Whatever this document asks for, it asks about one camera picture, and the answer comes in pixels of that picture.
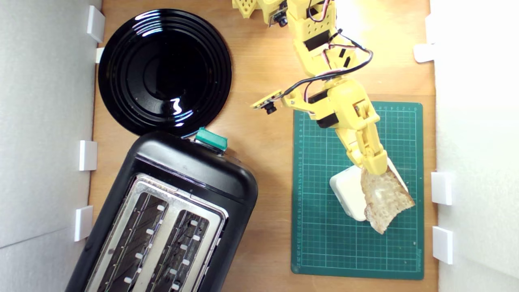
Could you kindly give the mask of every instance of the white wall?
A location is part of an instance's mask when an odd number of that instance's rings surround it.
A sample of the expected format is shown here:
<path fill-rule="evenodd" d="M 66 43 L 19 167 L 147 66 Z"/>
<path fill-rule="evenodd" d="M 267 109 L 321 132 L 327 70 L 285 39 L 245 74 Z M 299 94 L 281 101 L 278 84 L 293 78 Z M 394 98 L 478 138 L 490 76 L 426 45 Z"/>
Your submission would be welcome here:
<path fill-rule="evenodd" d="M 438 171 L 454 176 L 454 264 L 440 292 L 519 291 L 519 47 L 515 2 L 431 0 L 439 21 Z"/>
<path fill-rule="evenodd" d="M 90 173 L 96 42 L 88 6 L 101 0 L 0 0 L 0 291 L 60 291 L 84 242 L 74 209 Z"/>

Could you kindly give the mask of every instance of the grid lines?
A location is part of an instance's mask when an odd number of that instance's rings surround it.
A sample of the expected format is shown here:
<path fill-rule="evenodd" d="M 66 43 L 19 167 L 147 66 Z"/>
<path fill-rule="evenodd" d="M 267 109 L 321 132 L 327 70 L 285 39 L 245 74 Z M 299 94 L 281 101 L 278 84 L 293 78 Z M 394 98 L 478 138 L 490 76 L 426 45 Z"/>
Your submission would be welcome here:
<path fill-rule="evenodd" d="M 334 129 L 294 112 L 292 271 L 302 274 L 422 279 L 424 186 L 422 106 L 373 102 L 380 140 L 416 206 L 384 235 L 348 217 L 329 179 L 352 165 Z"/>

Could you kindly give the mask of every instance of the black plate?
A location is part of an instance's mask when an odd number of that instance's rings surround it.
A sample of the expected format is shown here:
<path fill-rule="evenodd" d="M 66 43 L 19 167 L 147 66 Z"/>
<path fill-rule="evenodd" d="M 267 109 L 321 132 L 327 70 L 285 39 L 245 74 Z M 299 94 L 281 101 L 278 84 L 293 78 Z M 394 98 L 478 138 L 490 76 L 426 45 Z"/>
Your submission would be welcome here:
<path fill-rule="evenodd" d="M 123 24 L 99 64 L 108 111 L 137 135 L 164 130 L 185 137 L 207 126 L 231 85 L 231 61 L 218 31 L 197 15 L 159 9 Z"/>

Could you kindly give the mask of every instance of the white block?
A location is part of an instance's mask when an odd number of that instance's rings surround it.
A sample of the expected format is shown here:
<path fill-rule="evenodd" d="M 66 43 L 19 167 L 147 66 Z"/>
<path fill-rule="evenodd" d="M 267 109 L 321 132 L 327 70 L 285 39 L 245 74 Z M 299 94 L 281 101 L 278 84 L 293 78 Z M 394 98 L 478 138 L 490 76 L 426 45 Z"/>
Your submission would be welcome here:
<path fill-rule="evenodd" d="M 104 37 L 104 15 L 93 5 L 88 10 L 87 33 L 95 39 L 96 42 L 102 43 Z"/>
<path fill-rule="evenodd" d="M 418 63 L 432 61 L 435 57 L 434 45 L 417 44 L 413 48 L 413 54 Z"/>
<path fill-rule="evenodd" d="M 432 255 L 447 263 L 453 264 L 453 232 L 433 226 L 432 228 Z"/>
<path fill-rule="evenodd" d="M 79 170 L 97 169 L 97 142 L 81 140 L 79 143 Z"/>
<path fill-rule="evenodd" d="M 450 174 L 444 172 L 431 173 L 431 197 L 437 204 L 452 205 L 452 180 Z"/>
<path fill-rule="evenodd" d="M 104 52 L 104 47 L 97 48 L 95 50 L 95 63 L 96 64 L 99 64 L 101 62 L 101 56 L 103 55 L 103 52 Z"/>
<path fill-rule="evenodd" d="M 395 173 L 400 184 L 407 191 L 407 186 L 389 157 L 387 163 L 391 171 Z M 364 221 L 366 220 L 366 216 L 364 215 L 366 199 L 364 192 L 362 192 L 360 180 L 361 169 L 354 165 L 332 176 L 330 179 L 330 187 L 339 200 L 340 205 L 343 207 L 344 212 L 357 221 Z"/>
<path fill-rule="evenodd" d="M 93 206 L 76 209 L 76 223 L 74 228 L 74 241 L 78 242 L 92 231 Z"/>

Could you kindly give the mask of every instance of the white bracket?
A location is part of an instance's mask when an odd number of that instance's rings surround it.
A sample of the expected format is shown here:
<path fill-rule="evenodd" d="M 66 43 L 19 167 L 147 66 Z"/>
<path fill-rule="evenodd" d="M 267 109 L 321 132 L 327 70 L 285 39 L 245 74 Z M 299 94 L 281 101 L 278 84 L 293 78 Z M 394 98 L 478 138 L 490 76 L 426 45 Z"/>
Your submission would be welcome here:
<path fill-rule="evenodd" d="M 97 142 L 81 140 L 79 142 L 79 170 L 97 169 Z"/>
<path fill-rule="evenodd" d="M 453 204 L 452 179 L 445 172 L 431 172 L 432 201 L 442 205 Z"/>
<path fill-rule="evenodd" d="M 90 235 L 92 231 L 93 206 L 76 209 L 74 241 L 78 242 Z"/>
<path fill-rule="evenodd" d="M 453 232 L 438 226 L 432 227 L 432 256 L 453 264 Z"/>
<path fill-rule="evenodd" d="M 104 52 L 104 47 L 97 48 L 97 50 L 95 51 L 95 63 L 96 64 L 99 64 L 99 62 L 101 62 L 101 56 L 103 55 L 103 52 Z"/>
<path fill-rule="evenodd" d="M 438 37 L 438 26 L 433 14 L 433 1 L 431 1 L 431 14 L 425 17 L 426 44 L 416 44 L 413 48 L 415 60 L 418 63 L 429 62 L 435 59 L 435 46 Z"/>
<path fill-rule="evenodd" d="M 102 43 L 104 37 L 104 15 L 93 5 L 88 10 L 87 33 L 95 39 L 96 42 Z"/>

